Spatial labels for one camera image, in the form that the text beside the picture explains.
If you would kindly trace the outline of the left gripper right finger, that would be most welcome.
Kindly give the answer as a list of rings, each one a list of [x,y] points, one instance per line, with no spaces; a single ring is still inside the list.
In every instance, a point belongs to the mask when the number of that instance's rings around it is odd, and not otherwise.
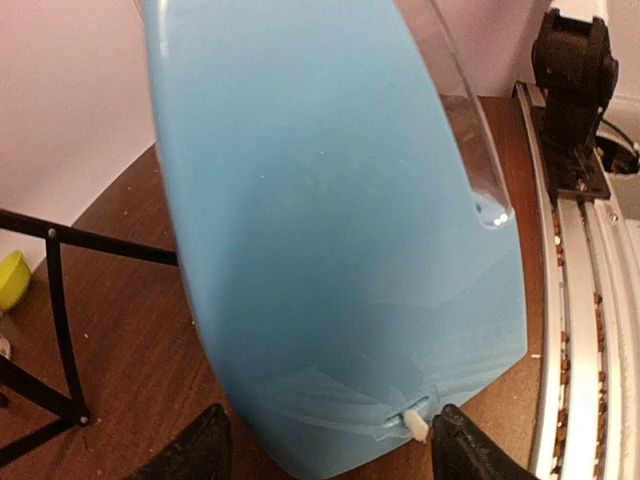
[[[435,480],[536,479],[454,404],[434,416],[432,430]]]

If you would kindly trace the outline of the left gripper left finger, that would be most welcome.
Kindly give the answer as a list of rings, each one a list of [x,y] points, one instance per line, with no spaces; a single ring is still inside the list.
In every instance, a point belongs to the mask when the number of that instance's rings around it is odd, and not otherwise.
[[[231,424],[221,404],[204,409],[128,479],[230,479]]]

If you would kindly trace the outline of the black music stand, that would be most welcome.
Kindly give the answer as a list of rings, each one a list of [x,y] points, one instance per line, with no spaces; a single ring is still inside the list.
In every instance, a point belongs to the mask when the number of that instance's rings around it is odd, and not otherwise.
[[[66,431],[86,427],[91,414],[83,393],[71,339],[62,269],[63,244],[156,264],[176,266],[174,251],[120,240],[3,209],[1,228],[45,241],[49,295],[56,340],[69,394],[63,395],[6,358],[1,359],[1,384],[54,414],[56,419],[1,447],[3,467],[31,453]]]

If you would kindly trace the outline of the blue metronome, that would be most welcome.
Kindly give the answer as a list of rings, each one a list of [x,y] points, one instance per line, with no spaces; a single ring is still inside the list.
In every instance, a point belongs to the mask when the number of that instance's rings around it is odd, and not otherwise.
[[[190,308],[298,479],[419,436],[527,350],[515,212],[432,1],[147,1]]]

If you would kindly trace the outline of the white floral mug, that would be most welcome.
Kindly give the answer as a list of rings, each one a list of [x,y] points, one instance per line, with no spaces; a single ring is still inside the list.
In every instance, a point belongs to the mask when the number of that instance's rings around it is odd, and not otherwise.
[[[11,360],[11,355],[12,355],[11,343],[3,335],[0,336],[0,355],[7,360]]]

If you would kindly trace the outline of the green bowl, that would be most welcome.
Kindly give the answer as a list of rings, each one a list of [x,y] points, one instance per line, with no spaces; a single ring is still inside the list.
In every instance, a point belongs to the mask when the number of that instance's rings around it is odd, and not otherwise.
[[[1,261],[1,311],[14,308],[25,296],[30,282],[31,270],[20,250],[15,250]]]

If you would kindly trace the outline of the front aluminium rail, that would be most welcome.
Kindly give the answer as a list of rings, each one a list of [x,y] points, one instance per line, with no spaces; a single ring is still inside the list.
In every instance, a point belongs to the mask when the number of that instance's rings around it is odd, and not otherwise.
[[[544,349],[531,456],[540,479],[639,476],[639,220],[615,195],[551,198],[540,90],[514,87],[531,152],[544,271]]]

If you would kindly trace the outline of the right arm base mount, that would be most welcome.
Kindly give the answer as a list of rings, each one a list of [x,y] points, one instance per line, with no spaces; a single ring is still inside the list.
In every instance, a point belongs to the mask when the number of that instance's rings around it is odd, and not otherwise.
[[[531,61],[545,98],[544,106],[533,109],[533,118],[551,199],[608,199],[610,189],[595,153],[596,133],[618,81],[619,62],[605,21],[564,17],[557,8],[547,11]]]

